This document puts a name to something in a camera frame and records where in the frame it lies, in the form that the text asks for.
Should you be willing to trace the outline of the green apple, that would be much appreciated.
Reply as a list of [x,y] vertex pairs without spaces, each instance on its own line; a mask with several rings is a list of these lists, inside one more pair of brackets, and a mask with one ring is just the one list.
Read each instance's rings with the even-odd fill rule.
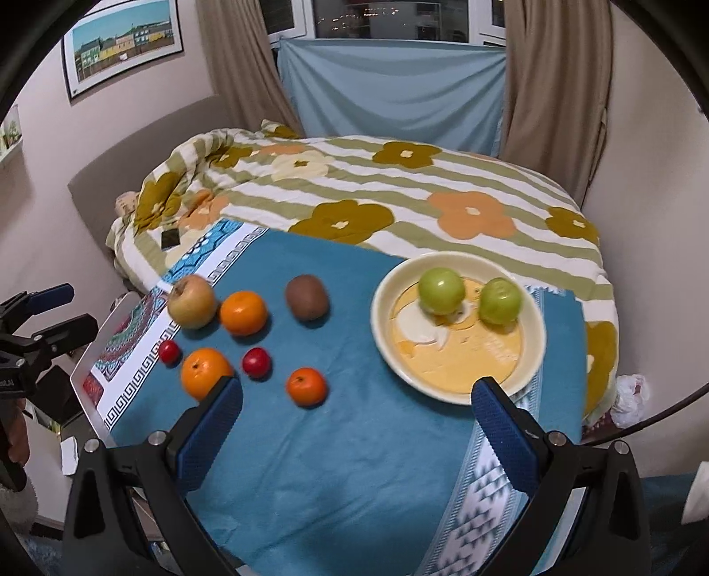
[[465,299],[465,283],[459,273],[448,268],[432,268],[417,284],[419,302],[432,315],[452,315]]
[[487,282],[479,295],[479,318],[491,325],[513,324],[523,306],[523,295],[515,283],[497,277]]

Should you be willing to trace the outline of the right beige curtain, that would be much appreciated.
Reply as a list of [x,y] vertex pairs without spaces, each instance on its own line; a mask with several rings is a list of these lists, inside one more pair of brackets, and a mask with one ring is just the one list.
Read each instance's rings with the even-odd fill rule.
[[577,204],[607,136],[613,69],[607,1],[507,1],[500,158],[549,176]]

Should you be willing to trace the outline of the red-yellow apple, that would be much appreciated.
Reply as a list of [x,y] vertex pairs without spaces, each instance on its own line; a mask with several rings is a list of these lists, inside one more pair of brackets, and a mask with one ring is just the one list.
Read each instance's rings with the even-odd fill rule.
[[167,298],[169,317],[187,330],[199,330],[209,324],[219,301],[210,283],[198,275],[187,275],[175,282]]

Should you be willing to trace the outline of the green apple left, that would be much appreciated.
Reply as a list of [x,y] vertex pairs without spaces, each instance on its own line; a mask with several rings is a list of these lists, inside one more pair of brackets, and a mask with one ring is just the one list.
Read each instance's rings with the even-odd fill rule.
[[419,302],[432,315],[452,315],[465,299],[465,283],[459,273],[448,268],[432,268],[417,284]]

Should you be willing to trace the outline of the small picture on shelf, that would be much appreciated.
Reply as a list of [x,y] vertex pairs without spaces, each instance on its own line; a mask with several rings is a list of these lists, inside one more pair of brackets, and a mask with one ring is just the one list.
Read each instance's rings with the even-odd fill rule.
[[23,132],[20,126],[18,105],[12,105],[0,125],[1,150],[0,158],[4,160],[15,151],[22,142]]

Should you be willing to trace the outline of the grey headboard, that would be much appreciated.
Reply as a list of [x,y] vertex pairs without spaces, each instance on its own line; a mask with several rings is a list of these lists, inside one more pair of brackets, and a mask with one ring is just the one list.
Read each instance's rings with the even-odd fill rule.
[[222,98],[203,98],[133,132],[73,176],[67,185],[73,204],[104,256],[109,252],[106,237],[117,218],[114,203],[119,195],[140,191],[143,179],[179,144],[229,125]]

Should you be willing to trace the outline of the crumpled white tissue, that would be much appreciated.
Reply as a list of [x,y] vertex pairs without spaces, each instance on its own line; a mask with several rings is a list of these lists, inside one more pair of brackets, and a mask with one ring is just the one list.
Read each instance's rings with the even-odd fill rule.
[[649,385],[641,374],[619,376],[615,385],[616,397],[609,414],[613,424],[625,430],[644,419],[645,406],[650,398]]

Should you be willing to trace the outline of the blue patterned cloth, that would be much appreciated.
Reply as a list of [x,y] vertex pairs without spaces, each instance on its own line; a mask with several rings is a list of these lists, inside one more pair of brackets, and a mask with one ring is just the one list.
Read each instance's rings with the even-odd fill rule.
[[[120,445],[166,428],[191,403],[157,347],[213,348],[239,362],[255,346],[273,361],[244,382],[244,407],[192,508],[216,543],[261,575],[471,575],[522,511],[468,405],[420,393],[383,360],[370,329],[378,284],[394,257],[223,220],[171,266],[109,340],[83,383]],[[234,339],[212,325],[187,332],[165,309],[190,273],[219,298],[251,290],[268,324]],[[292,278],[314,275],[329,312],[302,323],[287,306]],[[296,405],[286,381],[312,367],[326,401]]]

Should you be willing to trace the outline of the floral striped quilt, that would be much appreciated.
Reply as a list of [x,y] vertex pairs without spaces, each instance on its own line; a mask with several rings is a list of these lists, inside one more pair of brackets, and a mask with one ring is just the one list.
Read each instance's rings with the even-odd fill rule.
[[[547,176],[430,144],[301,138],[268,120],[256,131],[215,128],[176,146],[129,192],[106,244],[148,290],[223,218],[402,258],[471,253],[527,286],[569,290],[588,340],[585,425],[614,403],[619,322],[599,232]],[[162,251],[169,228],[180,245]]]

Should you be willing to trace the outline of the large orange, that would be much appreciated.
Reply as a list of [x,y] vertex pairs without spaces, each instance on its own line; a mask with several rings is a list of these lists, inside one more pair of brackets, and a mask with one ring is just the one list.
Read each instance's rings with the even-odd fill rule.
[[197,402],[208,396],[222,377],[233,377],[234,368],[218,350],[201,348],[186,356],[180,368],[180,383]]

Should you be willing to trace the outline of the cream yellow plate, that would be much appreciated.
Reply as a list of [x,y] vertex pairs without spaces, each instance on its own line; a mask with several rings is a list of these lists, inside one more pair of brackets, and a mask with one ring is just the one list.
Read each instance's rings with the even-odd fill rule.
[[[430,270],[451,270],[465,284],[459,308],[448,317],[424,311],[418,283]],[[518,290],[520,311],[511,327],[478,315],[484,286],[503,278]],[[511,273],[460,252],[428,253],[396,265],[376,288],[370,307],[376,347],[406,384],[437,401],[469,405],[478,379],[495,377],[507,395],[531,384],[547,344],[541,306]]]

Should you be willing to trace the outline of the small black card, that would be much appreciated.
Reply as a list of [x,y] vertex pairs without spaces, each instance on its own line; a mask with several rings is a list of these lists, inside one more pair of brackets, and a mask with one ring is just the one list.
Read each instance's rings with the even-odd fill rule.
[[180,232],[178,228],[164,229],[161,232],[161,249],[168,251],[180,245]]

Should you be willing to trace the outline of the small orange tangerine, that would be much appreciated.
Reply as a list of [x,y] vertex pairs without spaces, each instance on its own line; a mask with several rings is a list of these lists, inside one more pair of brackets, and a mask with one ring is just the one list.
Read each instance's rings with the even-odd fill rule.
[[328,391],[326,379],[312,367],[298,368],[286,381],[287,395],[303,408],[316,407],[326,401]]

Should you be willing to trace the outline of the green apple right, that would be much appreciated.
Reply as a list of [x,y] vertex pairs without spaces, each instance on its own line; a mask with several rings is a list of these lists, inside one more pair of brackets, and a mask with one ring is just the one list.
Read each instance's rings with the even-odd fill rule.
[[491,325],[513,324],[523,306],[523,295],[515,283],[497,277],[487,282],[479,295],[479,318]]

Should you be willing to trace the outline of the window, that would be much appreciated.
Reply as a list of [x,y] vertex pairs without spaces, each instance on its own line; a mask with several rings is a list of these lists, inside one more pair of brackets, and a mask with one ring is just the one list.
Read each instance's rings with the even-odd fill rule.
[[505,7],[491,0],[261,0],[270,41],[413,39],[499,46]]

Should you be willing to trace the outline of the left beige curtain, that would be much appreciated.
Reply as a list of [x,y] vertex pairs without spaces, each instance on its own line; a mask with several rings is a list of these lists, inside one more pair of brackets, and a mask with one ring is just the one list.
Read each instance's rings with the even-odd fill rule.
[[196,4],[211,85],[232,125],[256,131],[272,120],[303,133],[281,84],[256,0],[202,0]]

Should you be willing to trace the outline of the light blue hanging sheet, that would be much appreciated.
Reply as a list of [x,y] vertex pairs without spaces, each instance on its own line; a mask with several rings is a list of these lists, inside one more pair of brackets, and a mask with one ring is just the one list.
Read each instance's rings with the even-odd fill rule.
[[503,48],[410,39],[284,39],[280,78],[309,137],[391,137],[496,156]]

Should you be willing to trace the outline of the framed picture of buildings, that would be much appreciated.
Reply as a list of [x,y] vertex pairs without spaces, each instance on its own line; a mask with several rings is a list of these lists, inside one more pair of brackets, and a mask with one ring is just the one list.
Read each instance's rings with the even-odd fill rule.
[[178,2],[113,2],[90,11],[61,40],[71,101],[134,68],[184,51]]

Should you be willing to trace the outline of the beige curtain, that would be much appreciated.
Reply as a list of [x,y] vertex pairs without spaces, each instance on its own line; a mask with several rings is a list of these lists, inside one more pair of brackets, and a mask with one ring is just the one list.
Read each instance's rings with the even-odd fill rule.
[[549,176],[577,204],[607,136],[613,69],[607,1],[507,1],[500,158]]
[[232,125],[256,131],[272,120],[303,133],[281,84],[256,0],[202,0],[196,4],[211,85]]

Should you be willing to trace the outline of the brown kiwi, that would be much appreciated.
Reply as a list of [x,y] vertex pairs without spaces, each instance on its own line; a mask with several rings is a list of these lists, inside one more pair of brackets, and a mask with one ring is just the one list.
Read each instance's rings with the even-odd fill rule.
[[299,275],[287,283],[287,306],[294,318],[311,323],[329,312],[329,296],[323,283],[314,275]]

